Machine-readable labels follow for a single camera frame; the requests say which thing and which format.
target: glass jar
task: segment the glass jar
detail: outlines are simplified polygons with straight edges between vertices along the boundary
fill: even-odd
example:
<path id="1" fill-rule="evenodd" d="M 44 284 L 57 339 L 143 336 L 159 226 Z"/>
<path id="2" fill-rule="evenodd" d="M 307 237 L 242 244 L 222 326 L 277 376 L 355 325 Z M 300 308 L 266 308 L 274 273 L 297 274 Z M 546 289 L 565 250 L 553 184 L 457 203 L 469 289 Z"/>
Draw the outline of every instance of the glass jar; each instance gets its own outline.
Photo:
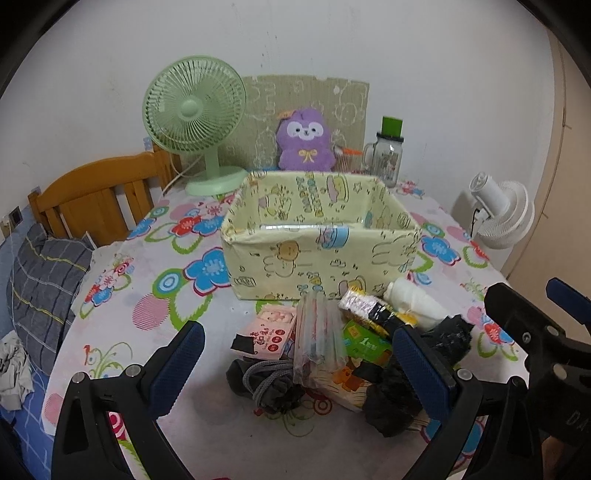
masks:
<path id="1" fill-rule="evenodd" d="M 377 133 L 377 141 L 365 145 L 363 162 L 369 172 L 379 177 L 387 187 L 396 186 L 402 158 L 402 120 L 385 116 L 382 119 L 382 131 Z"/>

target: yellow storage box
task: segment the yellow storage box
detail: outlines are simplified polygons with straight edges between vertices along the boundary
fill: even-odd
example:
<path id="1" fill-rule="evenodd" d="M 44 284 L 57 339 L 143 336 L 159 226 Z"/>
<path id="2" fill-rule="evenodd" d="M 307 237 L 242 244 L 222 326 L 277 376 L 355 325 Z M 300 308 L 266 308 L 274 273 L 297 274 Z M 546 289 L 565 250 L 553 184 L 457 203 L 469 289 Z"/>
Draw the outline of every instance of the yellow storage box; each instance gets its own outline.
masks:
<path id="1" fill-rule="evenodd" d="M 257 172 L 222 225 L 226 265 L 243 300 L 381 294 L 413 264 L 421 229 L 378 178 Z"/>

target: black bag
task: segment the black bag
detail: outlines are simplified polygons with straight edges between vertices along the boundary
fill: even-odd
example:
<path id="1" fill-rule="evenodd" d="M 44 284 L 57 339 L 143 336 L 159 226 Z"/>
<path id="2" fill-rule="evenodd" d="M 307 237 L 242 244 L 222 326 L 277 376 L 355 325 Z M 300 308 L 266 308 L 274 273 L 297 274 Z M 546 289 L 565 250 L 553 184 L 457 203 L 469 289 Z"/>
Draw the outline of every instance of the black bag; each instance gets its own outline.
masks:
<path id="1" fill-rule="evenodd" d="M 21 441 L 13 425 L 0 418 L 0 465 L 6 478 L 35 480 L 22 462 Z"/>

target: white fan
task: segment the white fan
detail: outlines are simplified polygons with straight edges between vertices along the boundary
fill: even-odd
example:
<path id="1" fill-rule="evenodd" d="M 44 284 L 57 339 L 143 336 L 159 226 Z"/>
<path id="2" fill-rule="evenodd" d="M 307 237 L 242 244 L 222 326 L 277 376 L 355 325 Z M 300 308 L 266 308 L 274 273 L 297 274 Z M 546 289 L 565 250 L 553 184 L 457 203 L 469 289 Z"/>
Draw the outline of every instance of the white fan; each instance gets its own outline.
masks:
<path id="1" fill-rule="evenodd" d="M 513 180 L 497 184 L 481 171 L 470 182 L 470 191 L 482 206 L 475 215 L 473 231 L 487 247 L 510 248 L 530 230 L 535 210 L 523 184 Z"/>

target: chair backrest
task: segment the chair backrest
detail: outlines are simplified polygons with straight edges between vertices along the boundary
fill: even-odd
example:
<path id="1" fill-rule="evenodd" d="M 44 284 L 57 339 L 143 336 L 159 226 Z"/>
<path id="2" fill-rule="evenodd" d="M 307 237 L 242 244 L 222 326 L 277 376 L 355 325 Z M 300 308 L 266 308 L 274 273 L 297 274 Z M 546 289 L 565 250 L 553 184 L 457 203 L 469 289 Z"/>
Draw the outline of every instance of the chair backrest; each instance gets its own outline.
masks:
<path id="1" fill-rule="evenodd" d="M 175 176 L 171 162 L 180 168 L 176 155 L 154 147 L 154 152 L 82 165 L 54 181 L 42 194 L 31 193 L 31 210 L 37 222 L 55 237 L 67 238 L 69 230 L 80 238 L 88 231 L 99 246 L 109 245 L 125 239 L 129 232 L 115 187 L 123 187 L 137 223 L 154 206 L 148 180 L 157 177 L 161 188 L 168 185 Z"/>

